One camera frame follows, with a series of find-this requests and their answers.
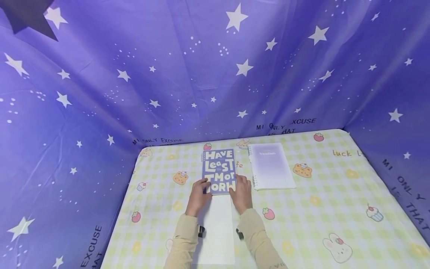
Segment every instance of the tent wall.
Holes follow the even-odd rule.
[[[430,3],[32,3],[0,1],[1,268],[99,266],[146,146],[334,128],[429,242]]]

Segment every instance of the purple book cover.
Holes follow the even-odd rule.
[[[281,143],[252,144],[248,151],[256,190],[296,187]]]
[[[213,195],[228,194],[230,187],[236,190],[234,150],[231,148],[203,151],[203,178],[211,182],[206,192]]]

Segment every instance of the beige sleeve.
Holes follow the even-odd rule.
[[[164,269],[189,269],[196,251],[199,226],[197,218],[185,214],[179,217],[176,225],[173,246],[167,256]]]
[[[247,209],[240,215],[237,228],[243,233],[246,246],[254,257],[258,269],[288,269],[268,238],[263,220],[255,209]]]

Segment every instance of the person's left hand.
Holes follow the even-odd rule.
[[[193,184],[185,215],[197,217],[207,201],[212,198],[212,193],[203,193],[203,190],[209,185],[211,185],[211,183],[208,182],[206,178],[196,181]]]

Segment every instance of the white notebook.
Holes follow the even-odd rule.
[[[296,187],[281,143],[248,145],[254,189],[294,189]]]

